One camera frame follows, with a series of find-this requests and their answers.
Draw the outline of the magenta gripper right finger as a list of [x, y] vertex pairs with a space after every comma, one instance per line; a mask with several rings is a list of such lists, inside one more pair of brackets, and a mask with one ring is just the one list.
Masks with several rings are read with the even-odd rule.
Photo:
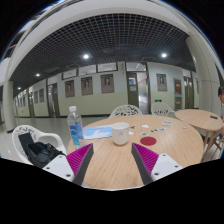
[[182, 169], [168, 154], [157, 154], [137, 143], [132, 144], [131, 152], [144, 185]]

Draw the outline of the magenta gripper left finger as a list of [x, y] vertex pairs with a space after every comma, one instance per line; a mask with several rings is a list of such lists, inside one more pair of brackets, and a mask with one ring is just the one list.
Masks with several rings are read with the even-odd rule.
[[88, 144], [67, 156], [58, 155], [44, 170], [81, 186], [93, 154], [93, 144]]

